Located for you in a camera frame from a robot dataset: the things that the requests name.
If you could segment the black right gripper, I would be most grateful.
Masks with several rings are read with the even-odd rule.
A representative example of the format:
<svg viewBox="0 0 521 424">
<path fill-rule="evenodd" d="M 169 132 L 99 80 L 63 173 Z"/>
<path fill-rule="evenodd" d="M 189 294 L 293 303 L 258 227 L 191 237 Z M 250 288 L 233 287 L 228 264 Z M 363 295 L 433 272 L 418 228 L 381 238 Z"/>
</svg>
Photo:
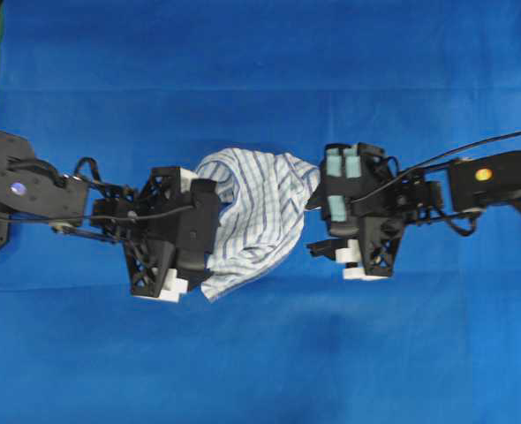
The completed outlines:
<svg viewBox="0 0 521 424">
<path fill-rule="evenodd" d="M 406 170 L 391 169 L 391 165 L 398 165 L 397 159 L 385 153 L 385 163 L 391 177 L 371 194 L 385 194 L 386 213 L 361 217 L 358 232 L 351 238 L 335 237 L 306 245 L 312 257 L 326 257 L 344 265 L 346 280 L 374 281 L 391 277 L 406 227 L 431 223 L 442 216 L 441 188 L 438 183 L 427 180 L 431 171 L 428 162 Z M 325 208 L 326 202 L 325 189 L 318 185 L 306 210 Z"/>
</svg>

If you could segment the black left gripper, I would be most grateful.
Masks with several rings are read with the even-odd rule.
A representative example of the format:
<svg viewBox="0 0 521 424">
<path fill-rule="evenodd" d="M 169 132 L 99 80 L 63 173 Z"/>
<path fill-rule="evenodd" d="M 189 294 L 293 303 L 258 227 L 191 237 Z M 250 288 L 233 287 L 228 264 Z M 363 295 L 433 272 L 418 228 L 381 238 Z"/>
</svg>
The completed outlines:
<svg viewBox="0 0 521 424">
<path fill-rule="evenodd" d="M 108 185 L 94 202 L 92 225 L 122 244 L 132 296 L 177 303 L 188 292 L 177 277 L 176 239 L 197 178 L 180 167 L 154 168 L 142 190 Z"/>
</svg>

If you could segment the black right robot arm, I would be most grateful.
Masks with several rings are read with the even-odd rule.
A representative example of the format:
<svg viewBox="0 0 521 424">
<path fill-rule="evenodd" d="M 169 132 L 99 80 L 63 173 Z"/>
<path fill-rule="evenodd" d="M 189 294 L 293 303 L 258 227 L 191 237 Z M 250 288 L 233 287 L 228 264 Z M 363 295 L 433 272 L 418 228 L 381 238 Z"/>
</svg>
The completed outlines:
<svg viewBox="0 0 521 424">
<path fill-rule="evenodd" d="M 313 257 L 344 265 L 346 279 L 392 276 L 409 225 L 441 222 L 468 237 L 490 206 L 521 213 L 521 151 L 405 171 L 389 167 L 396 162 L 368 145 L 325 151 L 306 207 L 320 210 L 329 237 L 307 248 Z"/>
</svg>

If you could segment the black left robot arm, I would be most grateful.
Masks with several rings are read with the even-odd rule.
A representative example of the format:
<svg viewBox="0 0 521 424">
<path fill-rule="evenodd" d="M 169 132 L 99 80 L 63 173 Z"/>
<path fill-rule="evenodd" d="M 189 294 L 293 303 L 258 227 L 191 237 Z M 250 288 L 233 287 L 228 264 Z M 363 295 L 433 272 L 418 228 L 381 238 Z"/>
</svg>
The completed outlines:
<svg viewBox="0 0 521 424">
<path fill-rule="evenodd" d="M 102 180 L 91 157 L 72 174 L 38 158 L 28 140 L 0 131 L 0 249 L 16 224 L 120 244 L 130 292 L 177 302 L 206 273 L 198 223 L 204 211 L 193 174 L 153 169 L 142 190 Z"/>
</svg>

